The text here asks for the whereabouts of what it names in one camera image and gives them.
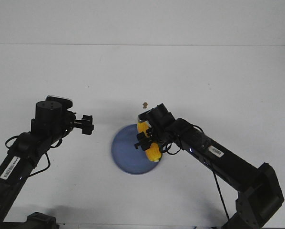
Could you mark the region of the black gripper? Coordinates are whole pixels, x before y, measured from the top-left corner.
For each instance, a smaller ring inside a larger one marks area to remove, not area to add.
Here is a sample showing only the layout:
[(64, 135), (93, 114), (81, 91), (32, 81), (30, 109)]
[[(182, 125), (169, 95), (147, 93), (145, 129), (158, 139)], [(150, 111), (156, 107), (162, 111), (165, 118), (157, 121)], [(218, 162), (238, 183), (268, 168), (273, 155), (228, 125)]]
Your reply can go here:
[(175, 143), (179, 145), (176, 133), (170, 129), (170, 126), (176, 121), (171, 112), (167, 110), (163, 103), (146, 113), (147, 121), (151, 128), (136, 135), (138, 142), (134, 144), (135, 149), (139, 147), (146, 151), (151, 148), (153, 143), (167, 145)]
[(82, 134), (91, 135), (94, 130), (93, 116), (83, 115), (81, 121), (76, 113), (69, 111), (72, 100), (43, 100), (36, 103), (35, 118), (31, 120), (31, 133), (50, 137), (55, 143), (67, 136), (74, 128)]

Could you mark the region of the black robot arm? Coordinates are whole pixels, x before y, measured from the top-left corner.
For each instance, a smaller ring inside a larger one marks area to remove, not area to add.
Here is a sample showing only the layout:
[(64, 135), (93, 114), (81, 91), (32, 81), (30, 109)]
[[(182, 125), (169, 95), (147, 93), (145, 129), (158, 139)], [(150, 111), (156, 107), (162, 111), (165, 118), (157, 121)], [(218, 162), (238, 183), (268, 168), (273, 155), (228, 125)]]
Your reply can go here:
[(70, 99), (48, 96), (36, 103), (30, 131), (13, 137), (15, 141), (0, 165), (0, 228), (27, 179), (35, 175), (33, 170), (42, 156), (59, 147), (74, 128), (85, 135), (92, 134), (93, 117), (84, 115), (78, 120), (76, 113), (69, 110), (72, 105)]
[(138, 121), (147, 122), (149, 127), (139, 131), (136, 148), (146, 150), (156, 143), (167, 152), (168, 145), (175, 143), (237, 191), (236, 213), (222, 226), (224, 229), (260, 229), (284, 202), (271, 165), (254, 167), (208, 137), (199, 126), (174, 118), (164, 104), (139, 114)]

